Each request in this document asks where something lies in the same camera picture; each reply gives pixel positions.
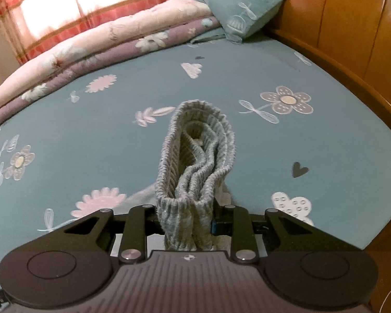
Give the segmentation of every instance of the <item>wooden bed frame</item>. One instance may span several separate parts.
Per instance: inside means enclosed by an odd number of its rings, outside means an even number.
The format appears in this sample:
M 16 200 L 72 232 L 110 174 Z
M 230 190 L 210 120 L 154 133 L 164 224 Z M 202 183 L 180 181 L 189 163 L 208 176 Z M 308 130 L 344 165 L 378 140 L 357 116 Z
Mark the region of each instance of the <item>wooden bed frame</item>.
M 391 0 L 285 0 L 265 32 L 340 81 L 391 129 Z

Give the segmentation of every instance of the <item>knitted sock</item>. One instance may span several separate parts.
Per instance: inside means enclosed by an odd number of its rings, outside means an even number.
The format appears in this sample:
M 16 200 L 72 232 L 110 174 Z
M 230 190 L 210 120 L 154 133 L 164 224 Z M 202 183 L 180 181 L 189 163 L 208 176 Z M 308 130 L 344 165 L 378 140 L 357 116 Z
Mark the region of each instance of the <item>knitted sock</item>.
M 220 109 L 183 102 L 171 118 L 155 183 L 167 250 L 214 250 L 214 193 L 235 159 L 234 133 Z

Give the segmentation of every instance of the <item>pillowcase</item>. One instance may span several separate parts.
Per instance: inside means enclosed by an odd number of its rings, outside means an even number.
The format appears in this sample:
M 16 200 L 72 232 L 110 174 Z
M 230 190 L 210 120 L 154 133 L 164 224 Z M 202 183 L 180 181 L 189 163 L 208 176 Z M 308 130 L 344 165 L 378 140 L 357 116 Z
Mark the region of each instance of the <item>pillowcase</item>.
M 190 43 L 205 43 L 211 40 L 223 39 L 224 37 L 226 37 L 226 33 L 224 32 L 224 29 L 222 27 L 219 27 L 196 36 L 190 41 Z
M 195 0 L 207 4 L 222 25 L 226 38 L 241 43 L 265 26 L 283 0 Z

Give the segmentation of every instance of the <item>curtain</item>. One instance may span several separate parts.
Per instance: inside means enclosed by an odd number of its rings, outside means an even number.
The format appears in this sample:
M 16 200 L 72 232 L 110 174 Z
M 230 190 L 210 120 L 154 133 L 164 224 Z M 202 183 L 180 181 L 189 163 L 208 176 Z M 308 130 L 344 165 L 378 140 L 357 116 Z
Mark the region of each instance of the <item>curtain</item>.
M 23 64 L 57 43 L 166 0 L 0 0 L 0 27 Z

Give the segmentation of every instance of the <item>blue bed sheet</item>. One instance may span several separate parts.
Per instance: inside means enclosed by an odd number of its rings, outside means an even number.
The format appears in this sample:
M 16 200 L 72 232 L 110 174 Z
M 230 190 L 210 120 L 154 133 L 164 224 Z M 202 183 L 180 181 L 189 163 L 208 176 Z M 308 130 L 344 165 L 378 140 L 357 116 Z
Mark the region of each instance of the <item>blue bed sheet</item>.
M 278 41 L 222 39 L 90 73 L 3 124 L 0 260 L 98 208 L 153 202 L 171 112 L 194 99 L 234 129 L 234 204 L 283 209 L 359 248 L 391 219 L 391 130 Z

